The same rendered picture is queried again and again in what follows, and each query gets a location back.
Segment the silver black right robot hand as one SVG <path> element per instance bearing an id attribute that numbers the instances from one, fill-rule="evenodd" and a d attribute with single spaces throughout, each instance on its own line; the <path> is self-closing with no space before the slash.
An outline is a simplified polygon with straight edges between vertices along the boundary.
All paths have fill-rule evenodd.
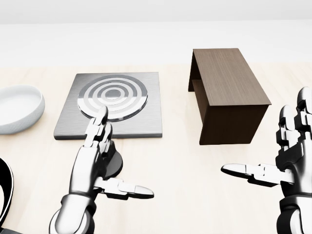
<path id="1" fill-rule="evenodd" d="M 275 165 L 229 163 L 221 171 L 251 184 L 280 185 L 284 196 L 312 196 L 312 88 L 299 91 L 296 110 L 296 116 L 289 105 L 280 111 L 276 142 L 281 149 Z"/>

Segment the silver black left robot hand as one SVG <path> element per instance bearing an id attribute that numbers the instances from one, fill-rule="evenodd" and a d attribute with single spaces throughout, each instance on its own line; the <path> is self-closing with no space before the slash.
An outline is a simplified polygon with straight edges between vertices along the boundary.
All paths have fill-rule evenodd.
<path id="1" fill-rule="evenodd" d="M 153 191 L 143 186 L 126 183 L 117 177 L 104 180 L 106 168 L 103 153 L 108 150 L 113 133 L 108 114 L 108 108 L 104 106 L 88 124 L 85 142 L 73 165 L 69 193 L 92 198 L 103 193 L 108 198 L 120 200 L 153 198 Z"/>

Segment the round black stove knob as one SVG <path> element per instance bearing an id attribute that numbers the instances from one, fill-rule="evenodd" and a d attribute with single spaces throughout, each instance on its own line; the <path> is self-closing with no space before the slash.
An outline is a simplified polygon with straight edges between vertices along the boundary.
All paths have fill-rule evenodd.
<path id="1" fill-rule="evenodd" d="M 123 160 L 121 154 L 116 150 L 115 143 L 111 140 L 108 150 L 103 153 L 106 174 L 104 180 L 116 177 L 122 170 Z"/>

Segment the flat grey stove plate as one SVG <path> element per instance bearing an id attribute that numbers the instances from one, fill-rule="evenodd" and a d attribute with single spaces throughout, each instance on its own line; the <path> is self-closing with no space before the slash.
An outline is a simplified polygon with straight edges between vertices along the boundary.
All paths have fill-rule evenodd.
<path id="1" fill-rule="evenodd" d="M 108 108 L 114 138 L 162 137 L 159 74 L 76 74 L 54 130 L 56 140 L 85 139 L 90 119 Z"/>

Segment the black and white round dish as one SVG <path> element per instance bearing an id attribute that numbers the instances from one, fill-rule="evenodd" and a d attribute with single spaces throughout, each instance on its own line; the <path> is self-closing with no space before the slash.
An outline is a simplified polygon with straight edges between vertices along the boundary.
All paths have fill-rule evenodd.
<path id="1" fill-rule="evenodd" d="M 0 226 L 6 219 L 9 212 L 13 191 L 14 191 L 14 176 L 9 164 L 0 158 L 0 186 L 4 193 L 4 204 L 0 215 Z"/>

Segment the white ceramic bowl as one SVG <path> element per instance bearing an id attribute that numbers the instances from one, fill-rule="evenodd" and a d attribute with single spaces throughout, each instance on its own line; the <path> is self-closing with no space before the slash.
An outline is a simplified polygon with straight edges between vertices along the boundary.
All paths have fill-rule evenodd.
<path id="1" fill-rule="evenodd" d="M 0 88 L 0 135 L 10 135 L 33 126 L 43 115 L 45 100 L 32 85 Z"/>

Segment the dark brown wooden shelf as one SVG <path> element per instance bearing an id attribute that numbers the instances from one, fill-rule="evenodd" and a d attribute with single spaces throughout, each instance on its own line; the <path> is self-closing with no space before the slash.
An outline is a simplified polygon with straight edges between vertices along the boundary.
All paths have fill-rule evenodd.
<path id="1" fill-rule="evenodd" d="M 200 145 L 251 143 L 271 104 L 237 48 L 194 49 L 188 90 L 202 120 Z"/>

